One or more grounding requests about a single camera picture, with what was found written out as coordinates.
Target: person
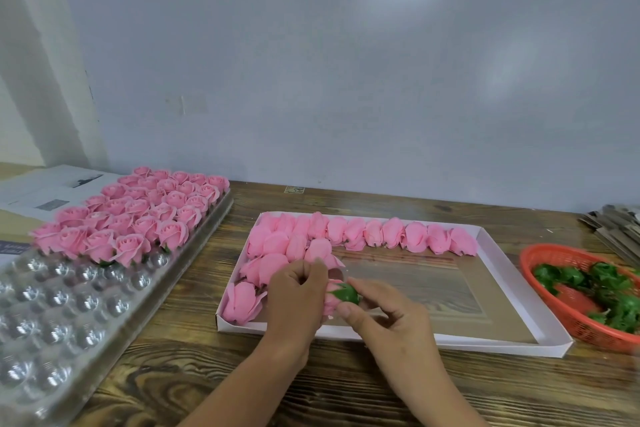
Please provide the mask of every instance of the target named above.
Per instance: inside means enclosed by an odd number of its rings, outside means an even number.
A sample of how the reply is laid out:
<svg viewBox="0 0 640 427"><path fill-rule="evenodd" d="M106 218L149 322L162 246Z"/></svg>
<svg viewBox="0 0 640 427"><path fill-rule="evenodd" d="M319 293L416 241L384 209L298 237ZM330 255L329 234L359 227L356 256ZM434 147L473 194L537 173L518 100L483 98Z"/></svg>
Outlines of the person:
<svg viewBox="0 0 640 427"><path fill-rule="evenodd" d="M322 261L293 262L274 274L263 338L179 427L266 426L307 363L323 320L327 282ZM377 321L348 302L338 305L337 315L362 337L389 386L418 421L427 427L488 427L447 374L427 309L383 282L349 278L348 283L388 318Z"/></svg>

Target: orange basket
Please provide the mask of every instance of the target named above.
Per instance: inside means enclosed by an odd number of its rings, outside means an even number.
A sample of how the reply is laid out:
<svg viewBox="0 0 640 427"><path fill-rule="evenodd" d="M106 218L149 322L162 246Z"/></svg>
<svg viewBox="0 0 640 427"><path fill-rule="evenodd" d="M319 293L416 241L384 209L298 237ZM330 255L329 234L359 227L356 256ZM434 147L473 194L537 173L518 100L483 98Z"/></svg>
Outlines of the orange basket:
<svg viewBox="0 0 640 427"><path fill-rule="evenodd" d="M609 263L602 257L578 248L546 243L528 246L520 253L520 266L524 278L569 331L569 334L599 348L628 354L637 352L640 350L640 335L618 331L585 316L587 312L597 312L601 308L583 293L558 285L556 289L560 293L554 296L533 276L533 269L540 264L556 267L573 266L586 272L595 262ZM640 277L621 267L616 266L616 268L618 272L631 279L634 284L631 292L640 296Z"/></svg>

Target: person's left hand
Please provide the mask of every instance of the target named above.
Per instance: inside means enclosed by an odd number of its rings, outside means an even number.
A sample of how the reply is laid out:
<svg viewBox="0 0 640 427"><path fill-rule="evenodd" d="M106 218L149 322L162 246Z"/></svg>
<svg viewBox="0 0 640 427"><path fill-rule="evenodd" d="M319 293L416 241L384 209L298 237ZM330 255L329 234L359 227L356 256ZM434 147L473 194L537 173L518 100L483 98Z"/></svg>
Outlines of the person's left hand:
<svg viewBox="0 0 640 427"><path fill-rule="evenodd" d="M329 280L324 263L302 260L276 272L267 295L267 331L260 345L283 352L302 369L309 346L322 325L324 294Z"/></svg>

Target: wooden table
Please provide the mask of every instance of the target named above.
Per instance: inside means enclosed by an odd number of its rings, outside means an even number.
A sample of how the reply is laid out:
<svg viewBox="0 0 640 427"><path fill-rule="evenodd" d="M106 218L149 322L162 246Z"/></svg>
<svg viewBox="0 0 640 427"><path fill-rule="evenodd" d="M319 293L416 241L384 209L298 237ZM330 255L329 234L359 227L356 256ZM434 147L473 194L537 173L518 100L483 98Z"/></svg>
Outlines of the wooden table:
<svg viewBox="0 0 640 427"><path fill-rule="evenodd" d="M249 355L259 338L219 334L214 313L248 232L264 211L468 223L487 229L514 264L525 246L540 242L585 248L620 263L571 213L310 188L284 194L284 186L257 183L234 182L232 189L231 213L74 427L176 425ZM640 426L635 357L586 344L575 344L561 360L461 351L442 351L442 357L462 393L491 425ZM317 341L271 425L418 423L361 343Z"/></svg>

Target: tray of pink roses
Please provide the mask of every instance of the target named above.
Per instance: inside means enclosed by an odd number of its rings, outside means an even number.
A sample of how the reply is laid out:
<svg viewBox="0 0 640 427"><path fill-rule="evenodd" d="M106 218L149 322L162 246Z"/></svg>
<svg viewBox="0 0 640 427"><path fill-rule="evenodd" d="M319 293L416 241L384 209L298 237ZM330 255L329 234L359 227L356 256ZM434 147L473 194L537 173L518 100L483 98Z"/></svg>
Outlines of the tray of pink roses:
<svg viewBox="0 0 640 427"><path fill-rule="evenodd" d="M343 216L328 216L320 212L311 215L262 213L247 238L238 260L236 280L230 280L220 302L218 315L228 324L243 326L255 319L268 295L269 280L287 264L321 259L327 268L342 269L344 264L333 253L333 247L344 246L350 252L360 252L365 246L395 248L422 253L429 248L439 255L476 255L478 244L464 228L443 229L439 224L424 225L414 221L405 225L399 218L389 220ZM340 303L347 286L331 278L327 284L324 315L331 316Z"/></svg>
<svg viewBox="0 0 640 427"><path fill-rule="evenodd" d="M66 425L233 204L222 176L138 167L0 268L0 412Z"/></svg>

